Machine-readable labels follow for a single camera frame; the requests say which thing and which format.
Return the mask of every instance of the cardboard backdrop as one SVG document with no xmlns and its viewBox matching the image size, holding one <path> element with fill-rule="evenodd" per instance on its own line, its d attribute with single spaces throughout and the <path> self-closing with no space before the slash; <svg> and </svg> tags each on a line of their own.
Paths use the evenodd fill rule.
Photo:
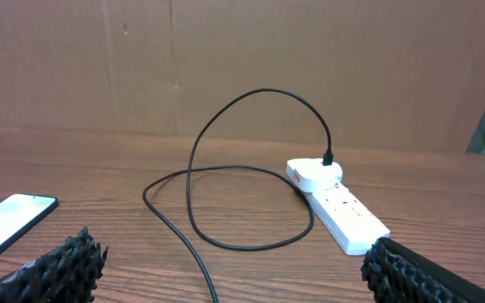
<svg viewBox="0 0 485 303">
<path fill-rule="evenodd" d="M 237 95 L 300 94 L 339 146 L 463 152 L 485 108 L 485 0 L 0 0 L 0 125 L 195 136 Z M 214 137 L 324 142 L 264 94 Z"/>
</svg>

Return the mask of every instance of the black cable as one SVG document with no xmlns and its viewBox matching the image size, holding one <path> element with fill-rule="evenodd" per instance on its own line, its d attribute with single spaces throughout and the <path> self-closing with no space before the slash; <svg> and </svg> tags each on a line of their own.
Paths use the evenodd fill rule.
<svg viewBox="0 0 485 303">
<path fill-rule="evenodd" d="M 151 202 L 149 202 L 149 200 L 147 199 L 147 191 L 149 189 L 151 189 L 153 186 L 161 183 L 162 181 L 164 181 L 168 178 L 178 176 L 179 174 L 187 173 L 187 177 L 186 177 L 186 203 L 187 203 L 187 207 L 188 207 L 190 223 L 192 224 L 192 227 L 194 228 L 195 232 L 198 235 L 200 235 L 200 237 L 203 238 L 205 241 L 209 242 L 212 245 L 222 247 L 222 248 L 225 248 L 225 249 L 231 249 L 231 250 L 236 250 L 236 251 L 245 251 L 245 252 L 255 252 L 255 251 L 260 251 L 260 250 L 267 250 L 267 249 L 282 247 L 284 245 L 293 243 L 295 241 L 300 240 L 305 235 L 307 235 L 308 232 L 310 232 L 312 230 L 313 222 L 314 222 L 312 207 L 310 206 L 310 203 L 308 202 L 308 200 L 306 199 L 306 197 L 304 196 L 302 191 L 299 188 L 297 188 L 288 178 L 286 178 L 286 177 L 284 177 L 284 176 L 282 176 L 282 175 L 280 175 L 276 172 L 270 171 L 266 168 L 249 166 L 249 165 L 222 165 L 222 166 L 214 166 L 214 167 L 200 167 L 200 168 L 194 168 L 194 169 L 192 168 L 192 161 L 194 160 L 194 154 L 195 154 L 195 150 L 198 146 L 198 143 L 200 142 L 200 139 L 203 136 L 203 134 L 205 133 L 205 131 L 209 128 L 209 126 L 211 126 L 211 124 L 216 120 L 216 118 L 218 118 L 218 116 L 220 116 L 224 111 L 229 109 L 232 105 L 234 105 L 236 102 L 240 101 L 241 99 L 246 98 L 246 97 L 253 95 L 255 93 L 262 93 L 262 92 L 274 92 L 274 93 L 286 94 L 286 95 L 288 95 L 292 98 L 295 98 L 296 100 L 303 103 L 304 105 L 306 105 L 317 116 L 317 118 L 321 121 L 323 128 L 325 129 L 325 132 L 327 133 L 327 144 L 328 144 L 328 146 L 327 146 L 327 150 L 325 151 L 325 154 L 323 155 L 323 165 L 331 165 L 332 160 L 333 160 L 331 137 L 330 137 L 330 132 L 328 130 L 327 124 L 325 123 L 325 120 L 322 118 L 322 116 L 306 100 L 295 95 L 294 93 L 290 93 L 288 91 L 278 89 L 278 88 L 260 88 L 260 89 L 253 90 L 251 92 L 248 92 L 248 93 L 245 93 L 245 94 L 239 96 L 235 100 L 231 101 L 228 105 L 226 105 L 223 109 L 221 109 L 217 114 L 215 114 L 215 116 L 207 123 L 207 125 L 203 128 L 203 130 L 201 130 L 200 134 L 198 135 L 198 137 L 195 140 L 194 147 L 192 147 L 192 152 L 190 153 L 188 169 L 180 170 L 180 171 L 177 171 L 175 173 L 170 173 L 169 175 L 158 179 L 157 181 L 155 181 L 155 182 L 149 184 L 147 187 L 145 187 L 145 189 L 143 189 L 143 193 L 141 195 L 141 197 L 143 198 L 143 201 L 145 202 L 145 204 L 147 205 L 149 210 L 151 210 L 160 220 L 162 220 L 164 222 L 164 224 L 166 224 L 181 239 L 181 241 L 183 241 L 184 245 L 186 245 L 186 247 L 192 253 L 196 262 L 200 266 L 201 272 L 203 273 L 203 275 L 205 277 L 205 281 L 207 282 L 207 286 L 209 286 L 209 291 L 211 292 L 212 300 L 215 303 L 219 302 L 218 297 L 216 295 L 215 286 L 212 284 L 211 277 L 209 276 L 209 273 L 207 272 L 207 268 L 205 267 L 203 261 L 201 260 L 200 255 L 198 255 L 198 253 L 192 247 L 192 244 L 190 244 L 188 239 L 186 237 L 184 237 L 184 235 L 166 217 L 164 217 L 157 209 L 154 208 L 154 206 L 152 206 Z M 277 242 L 277 243 L 273 243 L 273 244 L 261 245 L 261 246 L 238 246 L 238 245 L 232 245 L 232 244 L 225 244 L 225 243 L 218 242 L 218 241 L 208 237 L 197 226 L 197 224 L 195 223 L 194 215 L 192 213 L 192 205 L 191 205 L 191 198 L 190 198 L 190 175 L 191 175 L 192 172 L 202 172 L 202 171 L 207 171 L 207 170 L 228 169 L 228 168 L 252 169 L 252 170 L 260 171 L 260 172 L 263 172 L 263 173 L 271 174 L 273 176 L 280 178 L 282 181 L 286 182 L 302 198 L 304 204 L 306 205 L 306 207 L 308 209 L 308 214 L 310 216 L 310 222 L 308 223 L 308 227 L 303 232 L 301 232 L 299 235 L 294 236 L 290 239 L 280 241 L 280 242 Z"/>
</svg>

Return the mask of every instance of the cable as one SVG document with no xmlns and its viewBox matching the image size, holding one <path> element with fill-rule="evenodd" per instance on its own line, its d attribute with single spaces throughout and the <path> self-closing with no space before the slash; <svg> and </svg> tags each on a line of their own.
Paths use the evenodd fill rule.
<svg viewBox="0 0 485 303">
<path fill-rule="evenodd" d="M 169 175 L 162 177 L 158 179 L 157 181 L 149 184 L 145 189 L 143 189 L 143 193 L 141 194 L 141 197 L 143 198 L 143 202 L 147 205 L 149 210 L 151 210 L 164 224 L 166 224 L 169 229 L 171 229 L 177 237 L 181 239 L 181 241 L 184 243 L 184 245 L 189 249 L 190 253 L 192 253 L 192 256 L 194 256 L 195 261 L 198 263 L 200 266 L 201 272 L 203 273 L 205 277 L 205 282 L 207 283 L 207 286 L 209 287 L 209 291 L 211 292 L 211 297 L 213 302 L 218 303 L 218 296 L 216 295 L 215 291 L 215 286 L 212 284 L 211 277 L 209 273 L 207 272 L 207 268 L 205 267 L 205 264 L 200 258 L 200 255 L 195 251 L 194 247 L 192 247 L 192 244 L 190 244 L 189 240 L 175 227 L 165 216 L 163 216 L 155 207 L 149 202 L 147 199 L 147 191 L 154 187 L 155 185 L 161 183 L 162 181 L 169 179 L 171 177 L 178 176 L 180 174 L 186 173 L 186 203 L 187 203 L 187 208 L 189 212 L 189 218 L 190 218 L 190 223 L 192 224 L 192 227 L 194 228 L 194 231 L 205 241 L 208 243 L 215 245 L 217 247 L 225 248 L 225 249 L 231 249 L 235 251 L 244 251 L 244 252 L 255 252 L 255 251 L 261 251 L 261 250 L 267 250 L 267 249 L 272 249 L 272 248 L 277 248 L 277 247 L 282 247 L 284 245 L 293 243 L 295 241 L 300 240 L 303 238 L 305 235 L 308 234 L 312 230 L 313 227 L 313 222 L 314 222 L 314 217 L 313 217 L 313 211 L 312 207 L 310 206 L 310 203 L 302 193 L 302 191 L 297 188 L 288 178 L 280 175 L 279 173 L 273 172 L 271 170 L 268 170 L 266 168 L 262 167 L 255 167 L 255 166 L 249 166 L 249 165 L 222 165 L 222 166 L 214 166 L 214 167 L 200 167 L 200 168 L 192 168 L 192 161 L 194 161 L 194 154 L 195 150 L 198 146 L 198 143 L 200 142 L 201 137 L 205 133 L 205 131 L 211 126 L 211 124 L 218 118 L 223 112 L 225 112 L 227 109 L 229 109 L 232 105 L 237 103 L 238 101 L 253 95 L 255 93 L 262 93 L 262 92 L 274 92 L 274 93 L 283 93 L 285 95 L 288 95 L 297 101 L 301 102 L 302 104 L 306 105 L 316 116 L 317 118 L 321 121 L 323 128 L 325 129 L 325 132 L 327 133 L 327 150 L 325 151 L 325 154 L 323 155 L 323 165 L 331 165 L 333 161 L 333 154 L 332 154 L 332 143 L 331 143 L 331 137 L 330 137 L 330 132 L 328 130 L 327 124 L 325 123 L 325 120 L 322 118 L 322 116 L 303 98 L 295 95 L 294 93 L 278 89 L 278 88 L 260 88 L 253 90 L 251 92 L 245 93 L 238 98 L 234 99 L 231 101 L 228 105 L 226 105 L 223 109 L 221 109 L 215 116 L 207 123 L 207 125 L 201 130 L 200 134 L 195 140 L 194 146 L 192 147 L 192 152 L 190 153 L 190 159 L 189 159 L 189 166 L 186 170 L 180 170 L 175 173 L 170 173 Z M 230 169 L 230 168 L 243 168 L 243 169 L 251 169 L 251 170 L 256 170 L 260 171 L 263 173 L 268 173 L 273 176 L 278 177 L 285 183 L 291 186 L 293 190 L 301 197 L 302 201 L 304 202 L 306 208 L 308 209 L 308 214 L 310 216 L 310 222 L 308 223 L 308 227 L 301 232 L 299 235 L 294 236 L 292 238 L 289 238 L 284 241 L 280 241 L 277 243 L 272 243 L 272 244 L 267 244 L 267 245 L 261 245 L 261 246 L 238 246 L 238 245 L 232 245 L 232 244 L 225 244 L 218 242 L 210 237 L 208 237 L 206 234 L 204 234 L 200 228 L 197 226 L 195 223 L 194 215 L 192 213 L 192 205 L 191 205 L 191 198 L 190 198 L 190 177 L 192 172 L 203 172 L 203 171 L 208 171 L 208 170 L 216 170 L 216 169 Z"/>
</svg>

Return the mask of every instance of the black phone edge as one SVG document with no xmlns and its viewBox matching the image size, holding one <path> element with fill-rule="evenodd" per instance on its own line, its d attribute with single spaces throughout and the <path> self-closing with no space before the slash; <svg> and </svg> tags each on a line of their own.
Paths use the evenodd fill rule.
<svg viewBox="0 0 485 303">
<path fill-rule="evenodd" d="M 44 217 L 49 215 L 57 206 L 59 206 L 59 200 L 56 197 L 50 197 L 40 194 L 26 194 L 36 197 L 45 197 L 45 198 L 53 198 L 55 199 L 54 203 L 50 204 L 45 210 L 42 210 L 40 214 L 38 214 L 35 218 L 31 221 L 27 222 L 22 228 L 16 231 L 12 236 L 10 236 L 5 242 L 0 245 L 0 254 L 4 252 L 7 248 L 9 248 L 13 243 L 15 243 L 21 236 L 23 236 L 26 232 L 28 232 L 33 226 L 37 225 Z"/>
</svg>

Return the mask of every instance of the white power strip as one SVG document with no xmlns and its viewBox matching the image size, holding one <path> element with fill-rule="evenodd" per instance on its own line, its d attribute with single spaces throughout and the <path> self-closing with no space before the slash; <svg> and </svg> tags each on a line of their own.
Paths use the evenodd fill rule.
<svg viewBox="0 0 485 303">
<path fill-rule="evenodd" d="M 321 159 L 289 160 L 287 175 L 306 193 L 313 210 L 347 255 L 364 255 L 377 239 L 390 236 L 388 228 L 340 183 L 342 170 L 336 162 L 324 167 L 321 163 L 317 166 L 307 160 Z M 322 189 L 324 184 L 332 186 Z M 310 192 L 304 189 L 319 190 Z"/>
</svg>

